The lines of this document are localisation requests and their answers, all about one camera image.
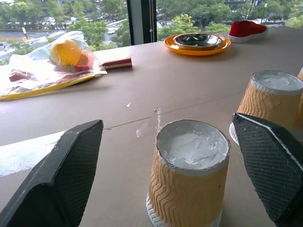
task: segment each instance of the white shoe sole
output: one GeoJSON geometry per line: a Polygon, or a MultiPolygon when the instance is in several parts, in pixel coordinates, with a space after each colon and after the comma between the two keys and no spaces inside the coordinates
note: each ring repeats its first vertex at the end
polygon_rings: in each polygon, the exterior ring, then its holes
{"type": "Polygon", "coordinates": [[[235,44],[241,44],[241,43],[245,43],[249,40],[252,39],[260,39],[260,38],[264,38],[265,36],[267,36],[268,33],[268,27],[266,27],[266,31],[259,33],[259,34],[254,34],[254,35],[249,35],[246,37],[236,37],[236,36],[232,36],[232,35],[228,35],[228,39],[235,44]]]}

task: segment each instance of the textured rubber pad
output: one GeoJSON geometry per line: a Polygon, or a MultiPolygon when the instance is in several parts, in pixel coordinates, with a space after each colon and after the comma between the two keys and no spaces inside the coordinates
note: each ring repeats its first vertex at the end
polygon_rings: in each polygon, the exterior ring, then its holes
{"type": "Polygon", "coordinates": [[[94,181],[101,120],[66,131],[0,213],[1,227],[76,227],[94,181]]]}
{"type": "Polygon", "coordinates": [[[303,147],[283,127],[235,113],[246,171],[272,221],[303,226],[303,147]]]}

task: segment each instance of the orange plate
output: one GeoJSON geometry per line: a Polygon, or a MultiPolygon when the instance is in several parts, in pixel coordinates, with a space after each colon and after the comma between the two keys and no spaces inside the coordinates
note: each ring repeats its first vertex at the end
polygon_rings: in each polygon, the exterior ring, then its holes
{"type": "Polygon", "coordinates": [[[221,45],[217,46],[214,50],[212,50],[212,51],[186,51],[186,50],[179,49],[179,46],[174,42],[175,36],[177,36],[177,35],[172,35],[170,37],[167,37],[164,40],[165,45],[167,46],[167,48],[169,48],[173,52],[180,53],[180,54],[186,54],[186,55],[204,56],[204,55],[212,55],[212,54],[216,54],[216,53],[221,53],[223,51],[226,51],[232,44],[228,38],[218,35],[218,37],[220,37],[223,40],[223,42],[221,45]]]}

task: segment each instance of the window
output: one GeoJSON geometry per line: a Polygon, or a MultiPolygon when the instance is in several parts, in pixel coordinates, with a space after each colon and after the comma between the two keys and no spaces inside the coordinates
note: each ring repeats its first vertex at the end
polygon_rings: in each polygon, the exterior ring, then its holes
{"type": "Polygon", "coordinates": [[[0,64],[70,30],[93,51],[131,45],[126,0],[0,0],[0,64]]]}
{"type": "Polygon", "coordinates": [[[228,32],[251,20],[303,29],[303,0],[156,0],[158,40],[178,33],[228,32]]]}

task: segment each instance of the beige table surface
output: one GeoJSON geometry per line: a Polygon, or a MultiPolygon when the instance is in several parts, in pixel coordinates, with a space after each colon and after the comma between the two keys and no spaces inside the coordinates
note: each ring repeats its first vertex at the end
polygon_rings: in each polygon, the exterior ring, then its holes
{"type": "MultiPolygon", "coordinates": [[[[162,42],[126,47],[132,70],[116,70],[57,93],[0,103],[0,146],[102,119],[95,181],[81,227],[150,227],[146,194],[157,130],[179,119],[218,127],[228,137],[252,73],[303,66],[303,31],[271,28],[268,38],[222,54],[187,57],[162,42]]],[[[231,141],[223,226],[273,227],[231,141]]],[[[0,177],[0,210],[28,174],[0,177]]]]}

